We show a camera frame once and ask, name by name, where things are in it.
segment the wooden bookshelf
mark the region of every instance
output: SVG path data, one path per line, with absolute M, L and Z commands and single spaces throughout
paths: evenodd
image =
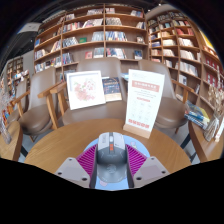
M 199 93 L 195 93 L 195 92 L 189 93 L 188 100 L 191 101 L 193 104 L 196 104 L 197 106 L 204 108 L 206 110 L 206 112 L 208 113 L 208 115 L 211 117 L 213 114 L 213 111 L 214 111 L 214 106 L 208 102 L 208 89 L 209 89 L 210 84 L 206 81 L 206 73 L 209 73 L 213 77 L 217 78 L 218 72 L 217 72 L 217 69 L 215 66 L 218 65 L 220 70 L 223 71 L 222 64 L 221 64 L 216 52 L 213 49 L 209 49 L 207 47 L 208 50 L 205 50 L 206 47 L 204 47 L 204 46 L 206 46 L 206 43 L 205 43 L 198 27 L 195 25 L 195 23 L 193 21 L 191 21 L 185 15 L 183 17 L 179 17 L 179 18 L 177 18 L 177 17 L 171 18 L 169 12 L 174 12 L 174 13 L 178 12 L 179 13 L 180 11 L 175 10 L 175 9 L 167 11 L 167 10 L 162 10 L 162 8 L 160 8 L 160 12 L 152 13 L 151 17 L 150 17 L 150 13 L 147 14 L 147 25 L 150 20 L 156 21 L 156 24 L 151 25 L 151 26 L 148 25 L 149 31 L 150 31 L 150 28 L 156 27 L 156 26 L 159 27 L 160 24 L 165 24 L 166 22 L 168 22 L 171 26 L 168 28 L 159 29 L 159 31 L 151 32 L 151 34 L 149 32 L 149 38 L 148 38 L 149 46 L 150 46 L 149 47 L 149 60 L 152 60 L 153 58 L 160 58 L 162 63 L 164 63 L 164 60 L 169 60 L 172 62 L 172 68 L 168 67 L 172 79 L 179 82 L 179 75 L 183 75 L 187 78 L 187 85 L 189 87 L 191 87 L 192 89 L 195 89 L 197 84 L 199 84 L 200 85 Z M 170 17 L 170 19 L 159 21 L 158 16 L 161 16 L 161 15 L 168 15 Z M 173 20 L 187 21 L 189 26 L 182 26 L 182 25 L 175 26 Z M 184 34 L 178 34 L 178 32 L 176 30 L 177 28 L 181 29 Z M 191 28 L 193 30 L 194 35 L 190 35 L 188 33 L 188 28 Z M 168 31 L 170 33 L 170 36 L 163 37 L 162 32 L 164 32 L 164 31 Z M 152 35 L 156 35 L 157 38 L 151 40 Z M 179 37 L 182 39 L 191 40 L 194 47 L 180 45 L 180 42 L 178 39 Z M 164 46 L 163 40 L 167 40 L 167 39 L 175 40 L 177 45 L 176 46 Z M 155 41 L 160 41 L 161 46 L 160 47 L 151 47 L 150 42 L 153 43 Z M 162 55 L 152 55 L 153 49 L 161 50 Z M 175 56 L 163 55 L 164 49 L 173 50 Z M 181 57 L 180 50 L 190 51 L 194 55 L 196 60 Z M 200 59 L 197 58 L 197 53 L 200 53 L 200 56 L 201 56 Z M 207 58 L 209 58 L 209 60 L 213 61 L 216 65 L 214 66 L 214 64 L 213 64 L 214 67 L 211 65 L 208 65 L 206 63 Z M 175 69 L 175 66 L 174 66 L 174 63 L 176 63 L 176 62 L 178 62 L 178 69 Z M 191 65 L 195 66 L 197 69 L 198 76 L 195 76 L 189 72 L 180 70 L 180 62 L 185 62 L 187 64 L 191 64 Z M 220 76 L 221 76 L 221 80 L 223 80 L 223 82 L 224 82 L 223 74 L 224 73 L 222 72 L 222 74 Z M 173 85 L 173 86 L 174 86 L 175 94 L 179 94 L 179 95 L 183 94 L 183 89 L 181 87 L 179 87 L 177 85 Z
M 107 13 L 106 8 L 114 8 L 115 13 Z M 103 9 L 103 13 L 87 15 L 88 10 L 90 9 Z M 143 17 L 131 15 L 132 10 L 140 11 Z M 62 23 L 57 24 L 62 16 L 66 16 L 69 14 L 74 14 L 75 18 L 68 21 L 65 20 Z M 120 18 L 122 26 L 107 25 L 105 20 L 108 17 Z M 100 18 L 103 18 L 103 23 L 100 26 L 84 27 L 84 28 L 79 28 L 79 29 L 75 29 L 75 30 L 71 30 L 69 32 L 63 33 L 64 25 L 68 25 L 75 22 L 86 22 L 87 20 L 100 19 Z M 61 14 L 57 16 L 56 18 L 40 26 L 40 29 L 44 29 L 44 31 L 36 37 L 36 40 L 42 39 L 42 42 L 37 47 L 34 48 L 34 54 L 38 50 L 42 50 L 42 49 L 47 50 L 48 52 L 51 52 L 51 49 L 54 43 L 58 40 L 61 40 L 61 49 L 55 52 L 46 54 L 43 57 L 34 60 L 34 68 L 37 64 L 41 64 L 43 62 L 46 62 L 48 60 L 51 60 L 53 58 L 60 56 L 61 66 L 56 67 L 56 74 L 58 79 L 60 78 L 60 74 L 62 74 L 63 79 L 65 79 L 64 71 L 67 71 L 70 69 L 75 70 L 79 61 L 85 59 L 85 53 L 87 51 L 92 51 L 92 53 L 94 54 L 95 48 L 102 47 L 104 48 L 103 57 L 107 56 L 106 48 L 124 49 L 127 58 L 120 59 L 122 72 L 128 72 L 129 68 L 138 69 L 138 63 L 137 63 L 138 60 L 134 58 L 134 50 L 141 50 L 143 59 L 148 60 L 149 58 L 148 30 L 137 28 L 136 26 L 139 22 L 146 22 L 144 11 L 142 8 L 133 7 L 133 6 L 123 6 L 118 4 L 97 4 L 95 6 L 81 7 L 74 10 L 66 11 L 64 14 Z M 53 33 L 57 32 L 59 28 L 62 29 L 62 33 L 53 37 Z M 103 35 L 104 35 L 103 41 L 92 42 L 91 40 L 92 40 L 93 33 L 98 31 L 103 32 Z M 125 36 L 127 37 L 127 41 L 107 41 L 105 39 L 106 31 L 124 32 Z M 138 43 L 137 36 L 142 36 L 145 41 L 145 44 Z M 81 37 L 86 37 L 87 42 L 79 43 L 76 45 L 63 48 L 63 45 L 62 45 L 63 40 L 70 37 L 75 37 L 78 42 Z M 72 55 L 74 62 L 70 64 L 63 64 L 62 55 L 64 53 L 70 53 Z
M 18 85 L 18 82 L 20 81 L 20 78 L 14 79 L 14 75 L 21 73 L 23 71 L 23 58 L 19 57 L 16 59 L 12 59 L 7 64 L 7 83 L 8 83 L 8 90 L 12 91 L 12 88 L 14 87 L 16 91 L 16 86 Z

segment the sign stand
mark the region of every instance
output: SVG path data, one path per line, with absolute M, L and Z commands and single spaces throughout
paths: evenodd
M 129 124 L 125 124 L 123 127 L 123 130 L 131 132 L 132 134 L 135 134 L 135 135 L 139 135 L 143 138 L 149 138 L 149 136 L 151 134 L 150 131 L 142 130 L 141 128 L 137 128 L 137 127 L 131 126 Z
M 149 138 L 163 93 L 165 75 L 129 69 L 124 131 Z

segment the round table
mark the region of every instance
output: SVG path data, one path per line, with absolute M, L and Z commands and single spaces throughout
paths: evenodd
M 224 132 L 220 136 L 219 142 L 215 142 L 214 138 L 210 142 L 205 140 L 203 130 L 193 122 L 188 122 L 191 141 L 200 162 L 208 162 L 219 159 L 224 148 Z
M 23 141 L 23 131 L 18 121 L 13 121 L 7 126 L 11 135 L 11 142 L 6 144 L 0 134 L 0 156 L 3 159 L 18 161 Z
M 86 120 L 63 126 L 37 142 L 28 153 L 24 163 L 37 166 L 50 173 L 56 170 L 68 157 L 77 157 L 86 146 L 104 132 L 118 132 L 139 140 L 170 173 L 187 166 L 190 160 L 183 149 L 171 138 L 153 129 L 149 139 L 123 130 L 120 119 Z

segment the chair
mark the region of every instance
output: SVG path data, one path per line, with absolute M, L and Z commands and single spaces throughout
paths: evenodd
M 59 106 L 64 125 L 88 119 L 118 118 L 125 120 L 127 107 L 127 92 L 124 79 L 121 77 L 121 64 L 117 58 L 94 58 L 80 61 L 77 65 L 77 72 L 100 70 L 102 77 L 118 77 L 121 88 L 122 100 L 107 102 L 102 105 L 70 110 L 64 98 L 64 82 L 51 89 L 51 93 L 58 94 Z
M 24 94 L 27 91 L 27 79 L 24 78 L 23 81 L 21 81 L 16 89 L 16 98 L 20 97 L 22 94 Z M 28 109 L 28 96 L 21 99 L 21 107 L 24 112 Z M 17 105 L 15 105 L 15 110 L 9 115 L 7 118 L 7 123 L 9 124 L 12 121 L 18 121 L 20 118 L 19 110 Z
M 138 65 L 140 70 L 157 72 L 165 75 L 163 94 L 156 117 L 155 126 L 159 128 L 176 128 L 175 133 L 177 133 L 179 127 L 187 123 L 187 120 L 184 118 L 185 102 L 188 98 L 188 91 L 194 92 L 194 90 L 175 80 L 172 80 L 170 77 L 169 69 L 162 63 L 140 60 L 138 62 Z M 172 83 L 184 88 L 183 102 L 177 100 Z
M 14 101 L 14 103 L 20 105 L 21 99 L 30 93 L 27 112 L 23 113 L 21 106 L 18 106 L 18 108 L 21 116 L 19 123 L 23 133 L 29 135 L 31 139 L 32 136 L 40 135 L 51 127 L 53 129 L 58 127 L 56 119 L 57 99 L 56 96 L 52 97 L 50 94 L 50 89 L 58 84 L 56 83 L 56 69 L 54 67 L 38 72 L 32 77 L 30 91 Z

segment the floor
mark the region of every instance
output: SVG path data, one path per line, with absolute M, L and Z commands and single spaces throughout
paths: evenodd
M 61 119 L 59 119 L 58 122 L 59 122 L 60 127 L 63 126 L 63 123 L 62 123 Z M 188 132 L 188 123 L 186 123 L 184 126 L 180 127 L 177 134 L 175 134 L 175 129 L 160 129 L 160 128 L 156 128 L 156 129 L 163 132 L 164 134 L 166 134 L 170 138 L 172 138 L 175 142 L 177 142 L 178 145 L 181 145 L 181 143 L 184 141 L 184 139 L 186 138 L 186 136 L 189 133 Z M 23 147 L 26 149 L 27 152 L 29 152 L 31 150 L 31 148 L 40 139 L 42 139 L 45 135 L 47 135 L 51 131 L 53 131 L 53 130 L 48 130 L 47 132 L 39 135 L 34 143 L 31 142 L 30 138 L 27 135 L 23 135 L 23 143 L 22 143 Z M 194 146 L 193 146 L 191 141 L 187 144 L 184 151 L 186 152 L 186 154 L 189 158 L 190 158 L 191 155 L 193 155 L 195 153 L 195 149 L 194 149 Z M 24 160 L 25 160 L 25 157 L 22 154 L 20 154 L 19 162 L 23 163 Z M 200 163 L 200 160 L 199 160 L 198 156 L 196 155 L 194 160 L 192 161 L 192 165 L 193 164 L 198 164 L 198 163 Z

